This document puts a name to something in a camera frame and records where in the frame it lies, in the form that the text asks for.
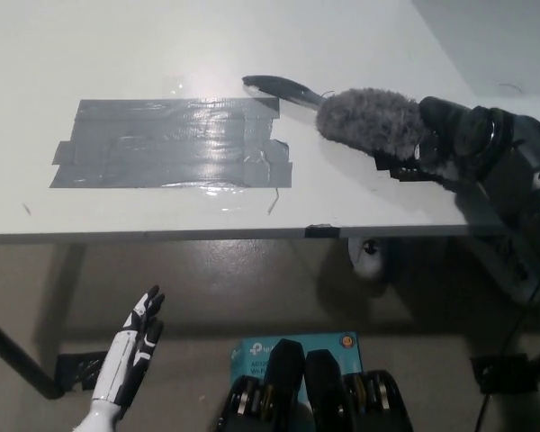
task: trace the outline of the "duct tape strip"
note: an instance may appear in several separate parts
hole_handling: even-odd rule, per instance
[[[50,187],[291,187],[275,98],[80,103]]]
[[[106,142],[62,141],[52,165],[135,165],[256,162],[288,163],[289,149],[276,139],[243,140],[165,140],[129,137]]]
[[[52,188],[291,187],[292,164],[63,165]]]
[[[77,121],[178,120],[212,122],[225,120],[277,119],[279,101],[257,99],[163,99],[152,101],[80,102]]]

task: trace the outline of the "table leg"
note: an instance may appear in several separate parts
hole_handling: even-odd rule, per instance
[[[59,354],[58,345],[62,336],[59,328],[62,326],[53,328],[51,325],[52,321],[61,322],[65,318],[72,300],[68,293],[72,293],[76,287],[85,255],[86,245],[70,245],[68,248],[65,247],[64,251],[59,251],[57,256],[61,259],[56,264],[57,275],[54,281],[49,283],[53,292],[47,296],[49,300],[46,310],[42,313],[44,320],[39,326],[40,333],[46,334],[45,331],[48,331],[48,335],[42,338],[48,341],[49,352],[48,355],[42,352],[40,357],[57,356],[53,378],[0,328],[0,357],[49,400],[60,398],[66,392],[73,391],[77,384],[81,384],[82,390],[92,390],[106,356],[106,352]]]
[[[0,357],[46,399],[58,399],[64,389],[0,328]]]

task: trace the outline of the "box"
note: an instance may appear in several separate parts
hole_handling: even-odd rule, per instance
[[[318,335],[292,335],[292,336],[271,336],[271,337],[249,337],[242,339],[238,346],[232,350],[230,356],[230,385],[241,375],[264,378],[266,365],[270,356],[270,351],[282,338],[295,340],[302,344],[304,354],[315,349],[327,349],[332,353],[340,365],[340,372],[351,374],[362,372],[362,361],[360,360],[360,348],[355,332],[346,333],[326,333]],[[313,419],[310,412],[310,404],[306,395],[306,384],[302,380],[298,401],[307,407],[305,415],[297,416],[300,425],[298,430],[313,430]]]

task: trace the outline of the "gray floor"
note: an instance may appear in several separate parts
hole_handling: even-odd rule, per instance
[[[393,373],[417,431],[471,431],[482,398],[468,357],[495,352],[518,311],[455,243],[395,251],[391,283],[372,287],[342,241],[0,247],[0,325],[52,370],[57,352],[107,348],[160,284],[166,332],[121,431],[209,430],[241,337],[342,329],[360,333],[366,369]],[[517,349],[540,349],[540,310]],[[45,401],[0,361],[0,431],[71,430],[88,403]],[[484,430],[540,431],[540,392],[496,398]]]

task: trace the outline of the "robotic hand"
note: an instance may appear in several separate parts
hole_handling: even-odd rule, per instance
[[[142,296],[114,337],[92,395],[90,412],[75,432],[113,432],[132,404],[149,368],[164,324],[156,318],[164,294]]]
[[[461,178],[480,186],[501,220],[540,259],[540,121],[435,97],[423,99],[419,109],[434,132],[419,146],[419,163],[453,160]]]

